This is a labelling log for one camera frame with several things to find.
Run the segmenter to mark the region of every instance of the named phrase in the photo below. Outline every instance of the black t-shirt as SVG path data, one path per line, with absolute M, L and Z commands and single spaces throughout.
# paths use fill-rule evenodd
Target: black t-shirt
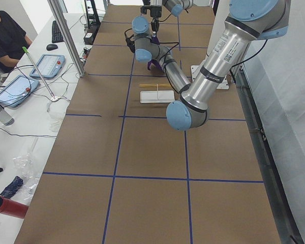
M 8 55 L 10 58 L 21 59 L 24 54 L 22 47 L 28 48 L 26 32 L 5 11 L 0 11 L 0 18 L 0 57 Z M 12 70 L 1 62 L 0 68 L 5 73 Z

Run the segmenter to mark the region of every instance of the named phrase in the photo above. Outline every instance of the blue cloth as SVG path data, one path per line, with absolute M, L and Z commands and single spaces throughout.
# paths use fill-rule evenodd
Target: blue cloth
M 23 184 L 23 180 L 19 176 L 16 176 L 14 180 L 1 192 L 0 196 L 8 199 L 12 198 Z

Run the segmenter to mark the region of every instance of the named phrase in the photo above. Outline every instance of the person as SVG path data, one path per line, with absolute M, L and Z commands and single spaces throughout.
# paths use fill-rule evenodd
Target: person
M 5 11 L 0 11 L 0 72 L 10 72 L 24 55 L 23 46 L 32 41 L 26 32 Z

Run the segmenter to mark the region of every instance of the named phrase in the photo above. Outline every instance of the light blue joint cap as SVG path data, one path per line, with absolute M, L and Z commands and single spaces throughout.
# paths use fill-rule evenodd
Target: light blue joint cap
M 176 4 L 173 8 L 172 8 L 172 15 L 174 15 L 175 17 L 177 17 L 181 12 L 183 11 L 183 7 L 181 4 Z
M 252 21 L 269 13 L 279 0 L 231 0 L 230 14 L 239 21 Z
M 135 33 L 145 33 L 149 30 L 149 23 L 143 16 L 137 16 L 132 20 L 132 29 Z
M 171 102 L 166 109 L 168 123 L 178 131 L 186 131 L 191 126 L 188 108 L 180 101 Z
M 152 54 L 146 49 L 136 49 L 136 59 L 141 63 L 147 63 L 152 59 Z
M 277 37 L 282 37 L 287 33 L 287 31 L 288 31 L 288 26 L 280 29 L 271 30 L 269 32 L 264 32 L 259 36 L 258 40 L 268 40 Z

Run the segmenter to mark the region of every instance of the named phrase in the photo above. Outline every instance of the glass bottle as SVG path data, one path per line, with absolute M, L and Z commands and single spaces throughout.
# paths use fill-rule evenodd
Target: glass bottle
M 12 118 L 9 113 L 7 113 L 3 107 L 0 106 L 0 122 L 2 122 L 2 124 L 5 126 L 9 126 L 13 124 L 14 121 L 14 118 Z

